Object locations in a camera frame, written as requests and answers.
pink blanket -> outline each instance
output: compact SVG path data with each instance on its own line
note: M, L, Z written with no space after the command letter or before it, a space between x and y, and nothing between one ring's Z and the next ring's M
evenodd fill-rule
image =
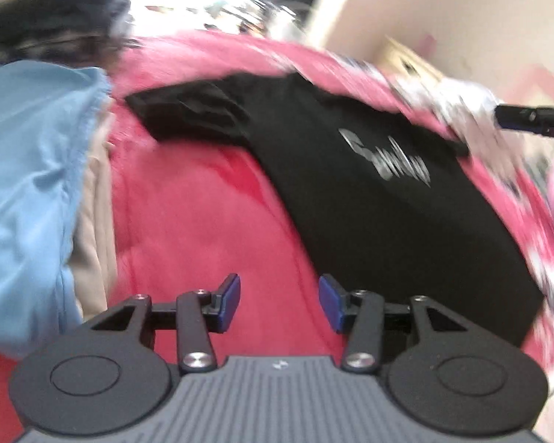
M178 141L157 144L123 103L145 88L234 71L279 74L297 69L333 93L351 94L376 108L401 111L414 123L446 132L430 113L402 105L387 85L342 66L327 54L290 44L193 32L146 40L128 50L113 78L111 135L113 211L119 282L111 303L135 293L155 302L214 289L237 272L242 299L230 331L212 340L229 354L332 354L343 341L329 329L317 298L317 275L278 195L254 158L239 148ZM477 161L464 170L493 204L521 251L538 243L538 258L554 268L550 214L522 175L522 208ZM159 332L157 352L176 360L175 336ZM524 350L544 368L554 364L554 316L546 310ZM12 363L0 357L0 443L20 431L7 400Z

clothing pile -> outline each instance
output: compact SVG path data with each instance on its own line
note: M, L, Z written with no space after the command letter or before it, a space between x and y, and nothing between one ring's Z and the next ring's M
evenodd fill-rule
M0 0L0 65L113 61L131 30L130 0Z
M98 68L0 66L0 353L23 357L107 308L116 278Z

blue cloth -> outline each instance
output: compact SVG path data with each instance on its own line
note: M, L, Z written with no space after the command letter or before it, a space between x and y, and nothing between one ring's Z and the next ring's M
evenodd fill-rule
M0 66L0 352L9 357L81 323L67 261L108 90L97 68Z

black circular disc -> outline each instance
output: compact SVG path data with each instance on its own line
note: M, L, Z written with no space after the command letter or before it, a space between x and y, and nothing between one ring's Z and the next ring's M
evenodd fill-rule
M390 392L413 418L444 433L492 436L528 427L547 397L546 378L520 350L497 342L457 333L426 340L391 364Z
M25 426L87 436L137 423L170 387L166 362L135 338L80 332L22 361L10 399Z
M491 395L503 388L507 381L507 372L502 366L473 356L445 360L436 371L443 386L464 396Z
M51 383L71 396L92 396L107 391L121 375L117 363L102 356L76 356L51 372Z

gray ridged surface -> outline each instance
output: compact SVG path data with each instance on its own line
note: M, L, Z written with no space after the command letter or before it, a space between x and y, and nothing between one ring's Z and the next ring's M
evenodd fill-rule
M70 440L31 430L19 442ZM115 435L88 440L98 443L540 441L530 432L476 440L442 435L399 412L374 378L344 373L335 368L329 357L231 357L215 372L184 377L175 395L154 416Z

